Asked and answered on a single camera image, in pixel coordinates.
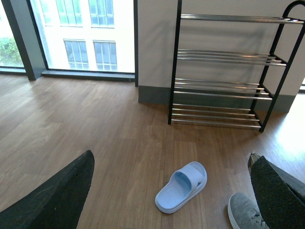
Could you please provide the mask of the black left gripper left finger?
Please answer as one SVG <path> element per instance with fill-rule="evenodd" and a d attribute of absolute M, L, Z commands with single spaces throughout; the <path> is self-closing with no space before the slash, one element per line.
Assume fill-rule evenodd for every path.
<path fill-rule="evenodd" d="M 75 229 L 88 196 L 95 160 L 90 150 L 0 213 L 2 229 Z"/>

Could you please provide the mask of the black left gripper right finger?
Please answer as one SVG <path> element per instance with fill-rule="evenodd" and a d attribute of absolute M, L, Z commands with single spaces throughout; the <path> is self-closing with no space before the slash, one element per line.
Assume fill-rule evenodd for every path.
<path fill-rule="evenodd" d="M 271 229 L 305 227 L 305 184 L 255 152 L 248 170 L 256 202 Z"/>

